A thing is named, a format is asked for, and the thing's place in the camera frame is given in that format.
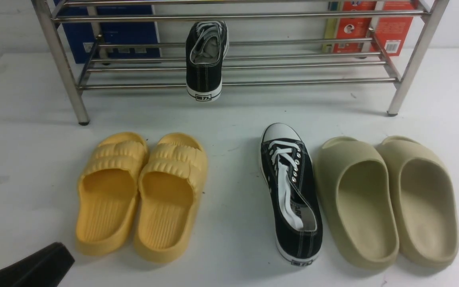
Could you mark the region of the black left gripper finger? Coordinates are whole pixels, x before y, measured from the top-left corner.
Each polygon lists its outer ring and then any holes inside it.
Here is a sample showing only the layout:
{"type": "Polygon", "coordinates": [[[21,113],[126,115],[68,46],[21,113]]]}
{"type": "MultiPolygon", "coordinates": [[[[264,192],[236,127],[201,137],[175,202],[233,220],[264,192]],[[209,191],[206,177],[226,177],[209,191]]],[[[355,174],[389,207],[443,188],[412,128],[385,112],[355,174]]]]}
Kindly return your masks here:
{"type": "Polygon", "coordinates": [[[0,287],[57,287],[75,259],[63,243],[52,243],[0,269],[0,287]]]}

